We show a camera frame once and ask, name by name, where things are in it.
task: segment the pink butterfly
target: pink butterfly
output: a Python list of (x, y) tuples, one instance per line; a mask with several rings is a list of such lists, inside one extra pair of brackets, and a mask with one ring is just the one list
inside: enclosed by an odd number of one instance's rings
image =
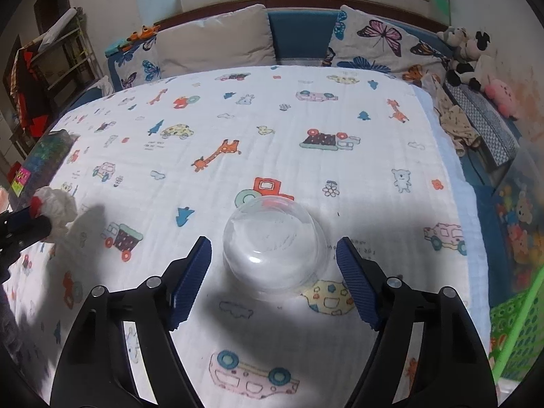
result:
[(397, 29), (388, 27), (382, 21), (371, 20), (369, 26), (365, 26), (357, 32), (357, 35), (365, 38), (380, 37), (374, 47), (376, 47), (380, 40), (383, 41), (385, 39), (393, 53), (399, 58), (401, 57), (401, 43), (399, 42), (403, 39), (403, 36)]

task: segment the transparent plastic bowl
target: transparent plastic bowl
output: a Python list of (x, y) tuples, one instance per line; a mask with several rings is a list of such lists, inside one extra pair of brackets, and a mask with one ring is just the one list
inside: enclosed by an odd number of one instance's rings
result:
[(223, 233), (227, 271), (255, 299), (290, 298), (311, 287), (324, 272), (323, 230), (297, 202), (261, 196), (243, 204)]

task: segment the pink plush toy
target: pink plush toy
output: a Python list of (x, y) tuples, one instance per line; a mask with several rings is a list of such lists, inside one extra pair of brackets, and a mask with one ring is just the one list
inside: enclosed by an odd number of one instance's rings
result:
[(494, 79), (485, 86), (484, 91), (488, 98), (497, 106), (497, 110), (502, 116), (505, 118), (512, 116), (515, 119), (519, 119), (516, 98), (508, 85), (504, 84), (501, 80)]

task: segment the green plastic basket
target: green plastic basket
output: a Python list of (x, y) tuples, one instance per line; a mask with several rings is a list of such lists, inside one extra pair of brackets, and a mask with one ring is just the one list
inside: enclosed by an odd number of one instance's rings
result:
[(544, 268), (531, 287), (491, 309), (493, 379), (521, 381), (544, 347)]

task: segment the green balloon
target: green balloon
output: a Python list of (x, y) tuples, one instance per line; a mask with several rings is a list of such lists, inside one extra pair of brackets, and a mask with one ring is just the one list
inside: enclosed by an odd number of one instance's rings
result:
[(449, 14), (449, 3), (448, 3), (448, 0), (435, 0), (436, 1), (436, 6), (440, 9), (440, 11), (444, 14), (444, 15), (448, 15)]

